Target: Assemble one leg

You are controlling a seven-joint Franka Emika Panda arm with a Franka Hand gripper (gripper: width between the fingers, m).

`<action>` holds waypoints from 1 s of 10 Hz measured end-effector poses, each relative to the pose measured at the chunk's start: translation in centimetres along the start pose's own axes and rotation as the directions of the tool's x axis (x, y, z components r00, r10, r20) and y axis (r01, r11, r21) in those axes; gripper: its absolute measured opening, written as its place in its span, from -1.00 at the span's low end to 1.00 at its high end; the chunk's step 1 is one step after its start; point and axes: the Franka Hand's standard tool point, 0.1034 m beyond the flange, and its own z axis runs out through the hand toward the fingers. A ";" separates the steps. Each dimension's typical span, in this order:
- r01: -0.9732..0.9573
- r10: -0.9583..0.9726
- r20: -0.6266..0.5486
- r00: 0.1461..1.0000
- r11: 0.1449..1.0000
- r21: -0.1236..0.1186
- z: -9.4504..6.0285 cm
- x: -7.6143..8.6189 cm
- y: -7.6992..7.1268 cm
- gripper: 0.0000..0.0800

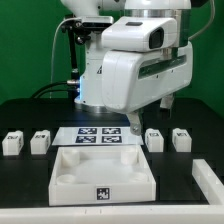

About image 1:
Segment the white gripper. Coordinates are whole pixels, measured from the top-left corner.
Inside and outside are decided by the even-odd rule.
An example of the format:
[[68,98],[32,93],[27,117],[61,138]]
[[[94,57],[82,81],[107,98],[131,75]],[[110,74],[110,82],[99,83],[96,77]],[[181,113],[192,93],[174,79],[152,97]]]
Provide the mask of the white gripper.
[[140,136],[140,115],[133,111],[162,97],[160,107],[170,110],[174,102],[171,93],[190,84],[192,65],[191,43],[179,48],[168,60],[162,59],[160,50],[149,53],[108,51],[102,63],[103,104],[110,111],[129,113],[130,132]]

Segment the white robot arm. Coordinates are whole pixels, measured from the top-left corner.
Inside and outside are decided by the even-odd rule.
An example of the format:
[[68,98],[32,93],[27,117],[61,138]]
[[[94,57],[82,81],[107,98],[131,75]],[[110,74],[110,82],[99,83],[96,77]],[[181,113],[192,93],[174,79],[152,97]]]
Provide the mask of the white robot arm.
[[86,46],[75,102],[125,114],[139,135],[141,108],[191,82],[191,0],[60,1],[74,14],[76,41]]

